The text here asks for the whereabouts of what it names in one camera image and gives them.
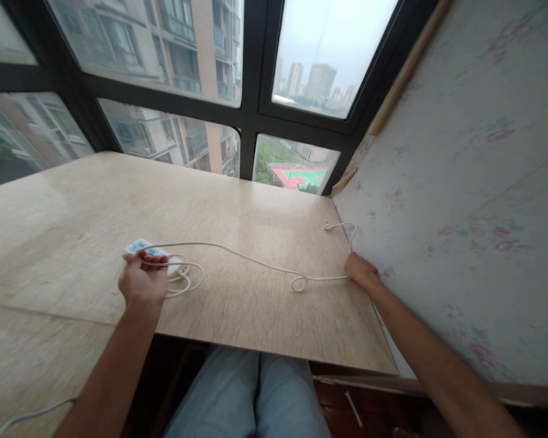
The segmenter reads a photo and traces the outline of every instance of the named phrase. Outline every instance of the leg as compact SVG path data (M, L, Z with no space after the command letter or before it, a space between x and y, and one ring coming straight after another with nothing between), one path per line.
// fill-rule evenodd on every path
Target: leg
M307 361L260 354L256 421L260 437L331 438Z
M173 416L165 438L253 436L259 353L218 346Z

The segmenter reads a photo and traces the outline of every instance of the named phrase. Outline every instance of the floral wallpaper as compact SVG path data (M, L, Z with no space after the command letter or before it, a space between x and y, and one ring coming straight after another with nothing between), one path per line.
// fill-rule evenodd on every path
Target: floral wallpaper
M354 159L354 250L481 376L548 384L548 0L455 0Z

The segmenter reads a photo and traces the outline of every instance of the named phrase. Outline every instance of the red court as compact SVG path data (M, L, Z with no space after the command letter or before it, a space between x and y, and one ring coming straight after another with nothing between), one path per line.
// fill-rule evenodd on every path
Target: red court
M290 178L290 183L293 186L302 186L303 184L306 184L306 181L303 180L300 176L292 176Z
M307 182L304 180L304 178L302 178L300 176L291 176L290 179L288 179L288 178L286 178L286 176L284 175L283 172L304 172L304 171L308 172L310 170L327 170L327 169L328 169L327 167L309 167L309 168L291 167L289 169L281 169L279 167L272 167L272 172L274 172L276 174L278 179L280 181L282 181L282 183L284 184L284 186L287 189L298 191L297 186L302 186L302 185L307 184ZM317 181L323 181L323 178L318 176Z

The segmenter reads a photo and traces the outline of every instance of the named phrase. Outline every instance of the white cable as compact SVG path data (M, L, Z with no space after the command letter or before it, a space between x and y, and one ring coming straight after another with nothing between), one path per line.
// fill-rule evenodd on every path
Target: white cable
M335 225L331 225L329 223L326 223L325 226L324 226L324 229L326 231L330 231L330 230L332 230L332 229L334 229L338 226L349 225L349 224L354 226L353 231L352 231L351 235L349 236L349 240L348 240L349 241L349 252L351 253L351 241L353 240L353 236L355 235L355 232L357 231L357 224L355 224L353 222L341 222L341 223L335 224ZM344 279L347 278L347 276L309 277L309 276L307 276L303 273L300 273L298 271L293 271L291 269L285 269L285 268L279 268L277 266L269 265L268 263L260 262L259 260L251 258L249 255L241 254L241 253L239 253L237 251L233 251L232 249L227 248L223 245L219 245L217 243L211 243L211 242L178 242L178 243L162 243L160 245L150 245L150 246L146 246L145 248L140 249L136 253L136 255L138 256L140 252L146 251L147 249L150 249L150 248L164 248L166 246L184 246L184 245L215 246L217 248L224 249L224 250L226 250L226 251L228 251L232 254L235 254L238 257L242 257L243 259L246 259L246 260L249 260L251 262L257 263L258 265L264 266L266 268L274 269L275 271L280 271L280 272L284 272L284 273L288 273L288 274L294 274L294 275L297 276L297 277L294 278L294 280L292 280L292 283L291 283L291 286L292 286L292 289L294 290L294 292L302 292L303 290L305 290L307 288L307 286L309 285L309 280L310 281L327 281L327 280L344 280ZM182 254L169 254L168 258L171 258L171 257L178 257L180 259L187 260ZM185 279L185 280L187 280L187 286L182 290L167 289L168 292L172 292L171 294L168 294L166 296L167 298L173 298L173 297L179 296L179 295L181 295L181 294L183 294L187 291L194 290L194 289L198 288L201 285L201 283L203 283L203 281L205 280L205 271L203 270L203 267L201 265L197 264L197 263L192 263L192 262L189 262L189 261L169 262L169 263L151 263L151 262L146 262L144 260L142 262L145 265L150 265L150 266L171 266L171 265L186 265L187 266L187 268L184 269L183 272L178 273L178 276L176 278L170 280L171 282L173 282L173 281L177 281L177 280L180 280L180 279ZM191 286L191 280L187 276L187 273L189 272L189 266L196 266L201 270L201 280L199 280L199 282L194 286ZM303 284L302 287L297 286L297 282L299 280L304 281L304 284Z
M67 400L63 400L61 402L58 402L55 405L52 405L52 406L50 406L46 409L43 409L42 411L38 411L38 412L35 412L33 414L21 415L20 417L16 417L16 418L11 419L9 422L7 422L4 426L2 426L0 428L0 437L4 434L4 431L6 429L8 429L10 426L12 426L13 424L21 422L21 421L25 421L25 420L30 420L32 418L40 417L41 415L48 414L49 412L54 411L55 409L63 406L65 403L75 403L75 399L74 398L68 398Z

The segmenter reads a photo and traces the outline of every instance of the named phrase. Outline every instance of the wooden desk surface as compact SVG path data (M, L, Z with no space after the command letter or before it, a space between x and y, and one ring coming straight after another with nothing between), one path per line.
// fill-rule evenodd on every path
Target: wooden desk surface
M0 186L0 305L115 324L122 249L140 237L216 242L312 276L343 275L347 239L325 231L327 221L339 222L329 198L98 153ZM165 302L158 332L397 374L352 282L296 293L292 275L219 248L175 252L203 265L206 279Z
M76 397L113 327L0 308L0 427ZM8 437L49 437L71 405L11 426Z

